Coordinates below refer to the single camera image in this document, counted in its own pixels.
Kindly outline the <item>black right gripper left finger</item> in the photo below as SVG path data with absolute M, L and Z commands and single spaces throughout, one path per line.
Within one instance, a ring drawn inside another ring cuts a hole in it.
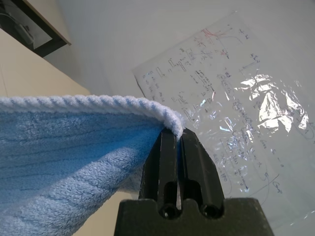
M 145 161 L 139 198 L 158 205 L 176 204 L 177 139 L 169 129 L 160 132 Z

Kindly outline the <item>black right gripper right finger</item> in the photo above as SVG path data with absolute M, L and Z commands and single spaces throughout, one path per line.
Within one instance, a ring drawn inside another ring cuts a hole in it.
M 181 200 L 193 199 L 199 205 L 221 205 L 224 194 L 216 166 L 197 135 L 185 129 L 180 148 Z

